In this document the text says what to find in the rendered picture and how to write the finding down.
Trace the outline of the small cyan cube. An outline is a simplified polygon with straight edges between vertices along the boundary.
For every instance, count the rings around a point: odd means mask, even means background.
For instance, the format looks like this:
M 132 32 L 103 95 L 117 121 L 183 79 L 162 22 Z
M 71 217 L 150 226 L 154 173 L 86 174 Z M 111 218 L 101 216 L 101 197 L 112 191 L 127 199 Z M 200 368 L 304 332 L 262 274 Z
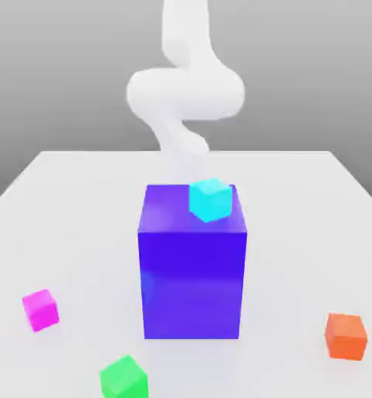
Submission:
M 189 185 L 189 211 L 205 223 L 227 218 L 232 211 L 233 187 L 217 178 Z

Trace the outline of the small magenta cube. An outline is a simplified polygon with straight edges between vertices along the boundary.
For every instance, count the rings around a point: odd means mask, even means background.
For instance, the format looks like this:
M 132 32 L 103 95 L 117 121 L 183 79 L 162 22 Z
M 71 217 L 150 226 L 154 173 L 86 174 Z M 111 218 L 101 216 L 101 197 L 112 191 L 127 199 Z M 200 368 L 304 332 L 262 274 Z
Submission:
M 57 324 L 60 320 L 57 303 L 47 289 L 24 296 L 22 303 L 33 332 Z

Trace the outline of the small green cube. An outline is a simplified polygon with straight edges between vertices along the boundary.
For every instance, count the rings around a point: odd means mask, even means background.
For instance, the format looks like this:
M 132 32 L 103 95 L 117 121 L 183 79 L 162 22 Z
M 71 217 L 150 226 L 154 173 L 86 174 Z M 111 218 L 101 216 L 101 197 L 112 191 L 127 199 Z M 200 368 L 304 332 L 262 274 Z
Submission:
M 105 367 L 99 377 L 104 398 L 148 398 L 148 376 L 130 355 Z

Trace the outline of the small orange cube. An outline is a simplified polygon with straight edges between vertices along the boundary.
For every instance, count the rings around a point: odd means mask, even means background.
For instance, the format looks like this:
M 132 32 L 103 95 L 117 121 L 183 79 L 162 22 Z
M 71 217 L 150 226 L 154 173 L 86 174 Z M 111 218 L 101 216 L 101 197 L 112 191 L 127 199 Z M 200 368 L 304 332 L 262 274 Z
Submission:
M 325 328 L 325 342 L 330 358 L 361 361 L 368 342 L 361 317 L 329 313 Z

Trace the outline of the large purple box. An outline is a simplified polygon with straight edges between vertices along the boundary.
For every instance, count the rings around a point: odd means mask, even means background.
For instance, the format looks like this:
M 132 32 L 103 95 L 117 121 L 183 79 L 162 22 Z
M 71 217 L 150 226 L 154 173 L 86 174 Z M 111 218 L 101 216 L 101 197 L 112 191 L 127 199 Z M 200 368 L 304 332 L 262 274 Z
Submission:
M 231 215 L 205 223 L 186 185 L 149 184 L 137 231 L 144 336 L 236 339 L 247 228 L 238 193 Z

